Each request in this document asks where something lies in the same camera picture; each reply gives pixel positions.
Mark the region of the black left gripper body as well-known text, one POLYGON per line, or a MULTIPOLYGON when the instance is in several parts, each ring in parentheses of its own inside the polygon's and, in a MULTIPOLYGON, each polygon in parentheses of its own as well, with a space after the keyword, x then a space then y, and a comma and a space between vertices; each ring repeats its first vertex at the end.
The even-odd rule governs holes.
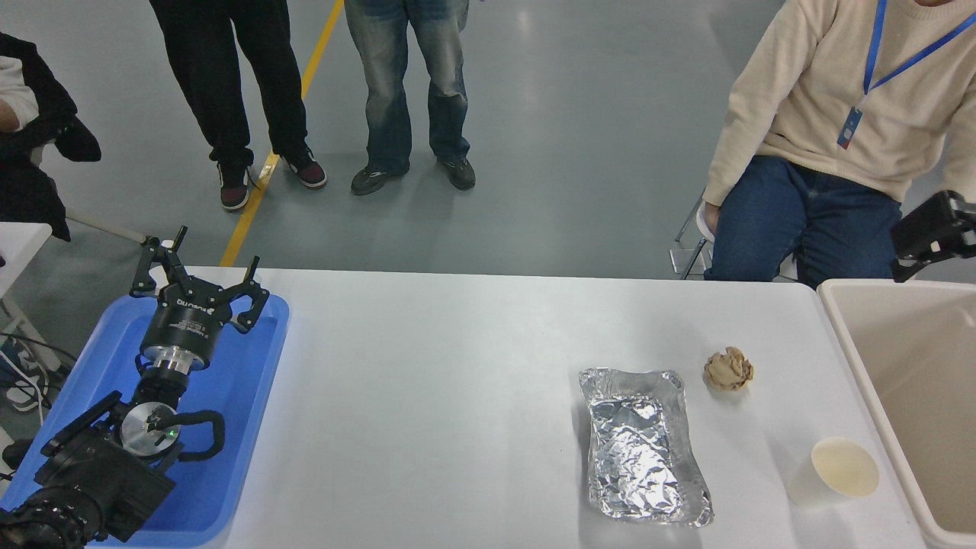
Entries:
POLYGON ((186 289, 175 282, 164 286, 142 340, 143 357, 180 348, 194 355, 193 365, 209 365, 230 319, 230 299, 222 292, 223 286, 210 282, 191 282, 186 289))

